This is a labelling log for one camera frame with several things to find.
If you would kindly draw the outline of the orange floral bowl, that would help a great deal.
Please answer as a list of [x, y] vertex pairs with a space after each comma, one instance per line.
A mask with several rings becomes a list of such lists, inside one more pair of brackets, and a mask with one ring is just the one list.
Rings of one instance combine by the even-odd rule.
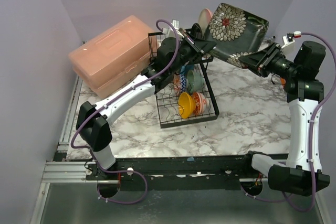
[[195, 115], [201, 115], [205, 112], [209, 107], [209, 100], [200, 92], [194, 92], [192, 95], [196, 108], [194, 110]]

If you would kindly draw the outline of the black floral square plate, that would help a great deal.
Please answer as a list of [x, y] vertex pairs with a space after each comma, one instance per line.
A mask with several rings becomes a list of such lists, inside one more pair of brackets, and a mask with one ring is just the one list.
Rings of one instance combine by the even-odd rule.
[[256, 53], [267, 33], [269, 21], [241, 8], [221, 3], [214, 11], [203, 39], [214, 41], [207, 55], [245, 69], [241, 56]]

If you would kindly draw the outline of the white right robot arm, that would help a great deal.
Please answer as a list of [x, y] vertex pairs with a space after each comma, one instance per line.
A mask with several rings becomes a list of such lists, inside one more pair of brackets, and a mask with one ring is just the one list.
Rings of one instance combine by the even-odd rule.
[[322, 173], [318, 150], [324, 85], [316, 75], [325, 56], [325, 46], [304, 41], [294, 61], [285, 58], [278, 44], [239, 59], [260, 77], [275, 74], [285, 80], [284, 90], [291, 116], [286, 163], [281, 164], [261, 152], [250, 151], [247, 154], [252, 169], [265, 175], [273, 190], [310, 196], [330, 183], [330, 177]]

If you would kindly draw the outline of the mint green bowl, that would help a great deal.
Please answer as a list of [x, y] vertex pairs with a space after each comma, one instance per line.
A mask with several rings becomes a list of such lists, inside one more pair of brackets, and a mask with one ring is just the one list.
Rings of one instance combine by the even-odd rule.
[[186, 77], [188, 80], [188, 93], [192, 94], [194, 92], [202, 91], [204, 87], [204, 79], [201, 74], [194, 70], [189, 70]]

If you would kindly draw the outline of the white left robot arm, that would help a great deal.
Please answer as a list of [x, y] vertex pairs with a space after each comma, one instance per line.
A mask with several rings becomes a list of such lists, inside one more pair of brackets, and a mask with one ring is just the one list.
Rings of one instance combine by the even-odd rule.
[[212, 40], [195, 38], [185, 30], [181, 33], [182, 39], [163, 39], [150, 64], [123, 89], [97, 105], [87, 101], [80, 106], [76, 134], [87, 143], [102, 169], [109, 169], [116, 162], [110, 147], [110, 126], [138, 102], [164, 89], [183, 65], [198, 62], [216, 46]]

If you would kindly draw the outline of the blue patterned bowl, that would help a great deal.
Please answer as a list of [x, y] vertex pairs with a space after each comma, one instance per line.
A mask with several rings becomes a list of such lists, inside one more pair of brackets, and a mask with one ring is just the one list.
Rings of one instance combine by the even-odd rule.
[[173, 88], [176, 96], [185, 92], [188, 87], [188, 80], [184, 74], [175, 74], [173, 78]]

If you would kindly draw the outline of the pink and cream plate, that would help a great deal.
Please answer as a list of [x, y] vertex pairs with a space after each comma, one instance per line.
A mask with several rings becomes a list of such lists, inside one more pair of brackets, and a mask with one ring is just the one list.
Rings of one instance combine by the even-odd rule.
[[208, 8], [205, 8], [201, 11], [199, 18], [198, 18], [198, 24], [201, 28], [202, 35], [205, 34], [206, 28], [210, 20], [212, 19], [212, 16], [213, 16], [213, 13]]

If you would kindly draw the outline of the yellow bowl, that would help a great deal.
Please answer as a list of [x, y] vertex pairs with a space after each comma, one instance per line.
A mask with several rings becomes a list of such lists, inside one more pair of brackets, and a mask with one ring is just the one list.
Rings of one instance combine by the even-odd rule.
[[182, 92], [178, 99], [179, 114], [182, 119], [187, 119], [196, 109], [194, 99], [187, 93]]

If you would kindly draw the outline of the black round plate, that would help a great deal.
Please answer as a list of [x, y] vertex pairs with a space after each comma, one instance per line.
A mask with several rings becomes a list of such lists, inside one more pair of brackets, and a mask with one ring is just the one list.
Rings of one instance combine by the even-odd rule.
[[203, 37], [203, 33], [202, 33], [202, 29], [200, 27], [200, 25], [198, 23], [194, 23], [192, 28], [191, 28], [191, 31], [190, 31], [190, 34], [194, 37], [194, 38], [197, 38], [197, 39], [202, 39]]

